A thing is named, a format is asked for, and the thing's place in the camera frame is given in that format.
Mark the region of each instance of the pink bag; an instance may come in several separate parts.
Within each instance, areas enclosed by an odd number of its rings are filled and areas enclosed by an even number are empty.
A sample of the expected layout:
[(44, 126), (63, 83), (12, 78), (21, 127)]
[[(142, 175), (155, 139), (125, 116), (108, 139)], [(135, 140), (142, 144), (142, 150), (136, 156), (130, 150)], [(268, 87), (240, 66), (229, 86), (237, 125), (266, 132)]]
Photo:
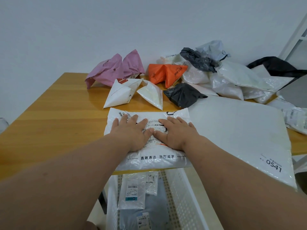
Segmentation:
[(128, 78), (133, 74), (145, 73), (140, 55), (137, 50), (130, 52), (122, 61), (120, 54), (111, 59), (100, 62), (86, 77), (85, 83), (90, 88), (95, 80), (112, 86), (117, 78)]

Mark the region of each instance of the person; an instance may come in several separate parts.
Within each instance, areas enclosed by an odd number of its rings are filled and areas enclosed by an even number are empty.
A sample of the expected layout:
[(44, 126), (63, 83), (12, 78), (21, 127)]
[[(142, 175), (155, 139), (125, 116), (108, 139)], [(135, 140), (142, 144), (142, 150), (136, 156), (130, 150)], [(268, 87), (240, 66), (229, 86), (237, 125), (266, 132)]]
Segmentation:
[(190, 159), (224, 229), (305, 229), (307, 199), (198, 134), (192, 123), (168, 117), (136, 124), (124, 115), (110, 134), (0, 183), (2, 229), (83, 229), (107, 180), (129, 151), (153, 134)]

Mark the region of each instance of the black fabric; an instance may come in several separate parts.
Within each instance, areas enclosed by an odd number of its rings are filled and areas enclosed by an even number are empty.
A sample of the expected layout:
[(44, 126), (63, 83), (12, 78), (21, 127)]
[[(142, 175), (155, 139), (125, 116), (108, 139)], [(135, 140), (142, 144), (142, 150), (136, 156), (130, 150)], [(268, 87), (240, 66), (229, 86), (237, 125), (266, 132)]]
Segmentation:
[(252, 69), (261, 64), (264, 65), (271, 76), (294, 77), (294, 79), (287, 85), (307, 74), (307, 70), (298, 70), (288, 62), (276, 56), (267, 56), (255, 60), (254, 62), (251, 62), (249, 65), (247, 65), (247, 67)]
[(200, 93), (197, 89), (188, 83), (178, 83), (173, 88), (164, 90), (163, 93), (176, 106), (187, 108), (194, 104), (199, 98), (206, 98), (208, 96)]
[(219, 66), (216, 61), (209, 57), (201, 57), (200, 52), (194, 51), (188, 47), (184, 47), (180, 55), (201, 71), (216, 73), (215, 67)]

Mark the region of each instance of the person's left hand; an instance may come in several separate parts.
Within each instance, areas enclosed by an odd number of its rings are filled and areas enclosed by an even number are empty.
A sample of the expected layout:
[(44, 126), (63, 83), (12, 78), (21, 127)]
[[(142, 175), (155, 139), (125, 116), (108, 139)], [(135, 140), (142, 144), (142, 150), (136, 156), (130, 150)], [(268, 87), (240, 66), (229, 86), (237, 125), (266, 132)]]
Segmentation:
[(149, 128), (144, 133), (142, 132), (145, 128), (148, 120), (143, 119), (141, 122), (136, 124), (136, 120), (138, 119), (138, 115), (132, 116), (128, 121), (128, 116), (123, 115), (120, 122), (118, 122), (118, 118), (113, 121), (112, 129), (110, 135), (114, 135), (119, 137), (121, 141), (124, 141), (129, 146), (129, 152), (137, 151), (142, 149), (148, 139), (154, 132), (153, 128)]

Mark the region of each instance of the table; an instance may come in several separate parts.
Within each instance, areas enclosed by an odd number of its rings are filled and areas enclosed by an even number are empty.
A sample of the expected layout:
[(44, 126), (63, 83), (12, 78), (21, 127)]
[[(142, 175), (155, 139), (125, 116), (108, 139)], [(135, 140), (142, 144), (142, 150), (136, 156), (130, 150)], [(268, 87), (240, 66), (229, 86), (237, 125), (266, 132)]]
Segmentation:
[[(64, 73), (0, 135), (0, 179), (38, 162), (86, 145), (103, 136), (109, 108), (103, 109), (110, 87), (86, 89), (86, 73)], [(158, 84), (165, 89), (164, 83)], [(160, 111), (138, 93), (115, 108)], [(178, 110), (163, 95), (163, 109)], [(307, 154), (307, 136), (288, 129), (293, 155)]]

